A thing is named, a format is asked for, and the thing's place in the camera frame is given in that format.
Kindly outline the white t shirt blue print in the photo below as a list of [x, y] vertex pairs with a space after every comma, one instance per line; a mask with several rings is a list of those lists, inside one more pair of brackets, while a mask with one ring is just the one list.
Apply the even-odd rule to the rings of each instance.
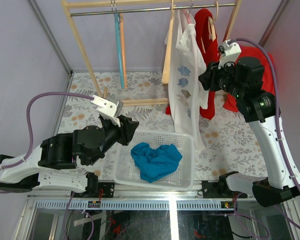
[[191, 135], [200, 154], [205, 149], [199, 130], [200, 109], [208, 108], [209, 92], [199, 82], [207, 66], [195, 25], [187, 23], [182, 9], [174, 12], [168, 99], [175, 132]]

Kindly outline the pink wavy hanger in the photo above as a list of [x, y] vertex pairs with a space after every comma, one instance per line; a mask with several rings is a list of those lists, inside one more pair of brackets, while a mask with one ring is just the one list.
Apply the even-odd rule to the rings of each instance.
[[194, 6], [194, 0], [191, 0], [191, 5], [188, 8], [182, 9], [182, 12], [186, 18], [187, 23], [195, 25], [196, 22], [194, 20], [194, 17], [191, 14], [193, 6]]

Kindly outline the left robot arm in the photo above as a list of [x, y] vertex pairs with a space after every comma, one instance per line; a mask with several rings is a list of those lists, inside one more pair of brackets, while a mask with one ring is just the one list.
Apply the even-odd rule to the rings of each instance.
[[99, 118], [101, 127], [89, 125], [72, 133], [60, 133], [44, 140], [29, 156], [0, 154], [0, 194], [28, 193], [34, 189], [68, 190], [76, 197], [96, 197], [100, 186], [93, 172], [79, 176], [61, 173], [78, 164], [93, 166], [116, 143], [127, 146], [133, 139], [138, 121], [120, 115], [120, 125]]

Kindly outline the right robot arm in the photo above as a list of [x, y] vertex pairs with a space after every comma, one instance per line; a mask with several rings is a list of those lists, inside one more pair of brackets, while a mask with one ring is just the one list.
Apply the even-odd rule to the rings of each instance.
[[237, 62], [211, 62], [198, 78], [205, 90], [223, 90], [235, 98], [238, 111], [252, 129], [261, 149], [266, 177], [237, 171], [219, 177], [218, 192], [230, 197], [235, 192], [252, 195], [263, 207], [300, 196], [300, 172], [284, 142], [282, 121], [276, 116], [276, 97], [262, 89], [264, 66], [255, 57]]

